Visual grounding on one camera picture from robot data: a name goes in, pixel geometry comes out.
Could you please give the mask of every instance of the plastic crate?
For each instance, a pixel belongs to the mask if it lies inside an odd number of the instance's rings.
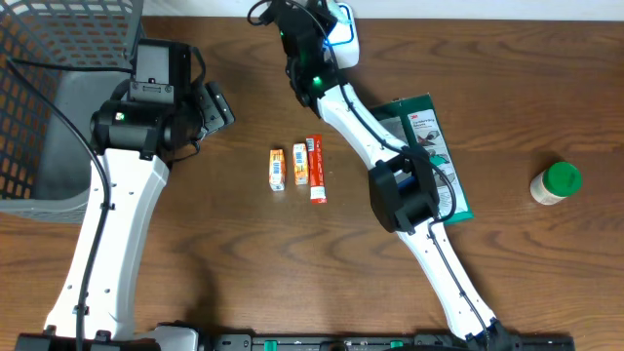
[[[142,0],[0,0],[0,212],[81,222],[89,155],[45,105],[20,85],[6,56],[73,66],[130,67]],[[91,139],[91,116],[129,74],[25,66],[26,78]]]

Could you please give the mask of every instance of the wood grain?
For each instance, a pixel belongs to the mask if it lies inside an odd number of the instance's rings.
[[[182,319],[212,331],[402,333],[446,329],[415,259],[374,219],[364,165],[300,107],[274,26],[144,19],[198,46],[238,120],[175,167],[149,229],[137,329]],[[368,106],[430,93],[476,219],[448,228],[507,327],[569,332],[578,350],[624,348],[624,24],[361,20],[349,76]],[[324,137],[329,203],[266,184],[271,147]],[[536,205],[530,180],[564,158],[582,191]],[[0,348],[38,332],[79,226],[0,214]]]

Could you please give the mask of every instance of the green package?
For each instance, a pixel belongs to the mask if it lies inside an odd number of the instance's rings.
[[[447,175],[455,190],[457,209],[446,224],[474,218],[445,143],[431,97],[426,95],[404,98],[373,108],[370,112],[393,136],[410,146],[422,145],[429,152],[429,160]],[[449,190],[439,175],[434,173],[434,179],[440,195],[440,215],[446,215],[450,211]]]

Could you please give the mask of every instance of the white wall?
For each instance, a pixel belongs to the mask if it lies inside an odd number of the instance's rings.
[[[624,20],[624,0],[347,0],[356,18]],[[247,15],[255,0],[144,0],[146,16]]]

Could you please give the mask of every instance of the green bottle cap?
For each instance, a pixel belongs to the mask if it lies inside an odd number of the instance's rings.
[[[569,162],[558,162],[544,173],[544,187],[554,195],[568,197],[583,185],[580,171]]]

